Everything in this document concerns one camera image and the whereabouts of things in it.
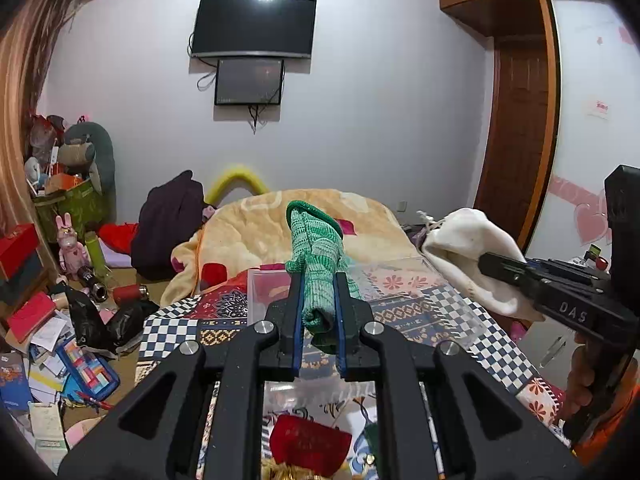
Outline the right hand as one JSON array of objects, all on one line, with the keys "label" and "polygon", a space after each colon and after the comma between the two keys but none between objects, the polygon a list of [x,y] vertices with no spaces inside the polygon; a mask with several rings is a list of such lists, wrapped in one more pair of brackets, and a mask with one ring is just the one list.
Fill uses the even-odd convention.
[{"label": "right hand", "polygon": [[[587,406],[592,399],[589,386],[594,381],[594,371],[591,367],[593,353],[600,349],[597,341],[592,341],[583,334],[575,334],[577,348],[572,355],[570,374],[567,376],[567,388],[564,402],[559,411],[559,419],[567,420],[581,408]],[[601,422],[616,416],[629,402],[636,384],[637,361],[631,359],[625,370],[623,379],[616,388],[615,398],[610,409],[602,416]]]}]

